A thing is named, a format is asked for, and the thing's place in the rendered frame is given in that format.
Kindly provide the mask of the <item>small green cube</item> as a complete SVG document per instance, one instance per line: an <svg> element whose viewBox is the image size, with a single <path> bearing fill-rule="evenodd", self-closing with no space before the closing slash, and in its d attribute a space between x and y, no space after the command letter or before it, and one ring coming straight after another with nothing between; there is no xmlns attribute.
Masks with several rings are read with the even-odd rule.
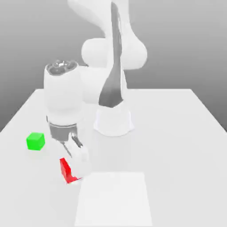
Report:
<svg viewBox="0 0 227 227"><path fill-rule="evenodd" d="M40 151L45 145L45 137L43 133L32 132L26 139L27 148L29 150Z"/></svg>

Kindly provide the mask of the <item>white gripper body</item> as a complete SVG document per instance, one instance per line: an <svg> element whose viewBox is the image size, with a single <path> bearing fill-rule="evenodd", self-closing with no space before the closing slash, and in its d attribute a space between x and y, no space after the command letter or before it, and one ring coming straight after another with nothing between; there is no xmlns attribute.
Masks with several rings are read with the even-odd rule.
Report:
<svg viewBox="0 0 227 227"><path fill-rule="evenodd" d="M89 152L88 148L80 141L76 134L68 134L68 140L61 142L63 146L62 157L74 165L88 165Z"/></svg>

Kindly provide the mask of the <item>small red cube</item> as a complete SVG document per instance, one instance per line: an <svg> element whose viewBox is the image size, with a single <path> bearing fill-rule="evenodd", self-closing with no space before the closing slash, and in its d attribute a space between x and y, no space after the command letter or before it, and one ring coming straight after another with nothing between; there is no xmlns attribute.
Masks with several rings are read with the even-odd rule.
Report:
<svg viewBox="0 0 227 227"><path fill-rule="evenodd" d="M63 157L59 159L59 161L61 174L67 184L77 183L78 181L83 179L82 174L77 171L75 163L72 159L67 159Z"/></svg>

